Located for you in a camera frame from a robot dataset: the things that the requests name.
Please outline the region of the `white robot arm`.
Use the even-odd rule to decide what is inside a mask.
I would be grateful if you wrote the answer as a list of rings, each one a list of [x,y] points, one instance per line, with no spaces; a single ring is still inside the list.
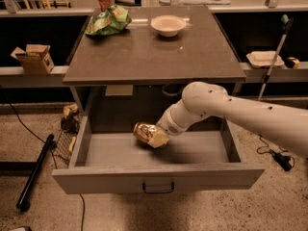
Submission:
[[[308,111],[230,96],[217,85],[193,82],[181,99],[166,109],[157,122],[161,131],[149,144],[156,148],[193,124],[210,116],[223,117],[298,156],[308,157]]]

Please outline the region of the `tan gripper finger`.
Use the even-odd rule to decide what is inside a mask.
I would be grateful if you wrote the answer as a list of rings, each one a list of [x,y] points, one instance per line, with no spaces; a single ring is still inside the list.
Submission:
[[[157,125],[149,125],[147,127],[148,144],[153,148],[161,147],[169,141],[167,132]]]

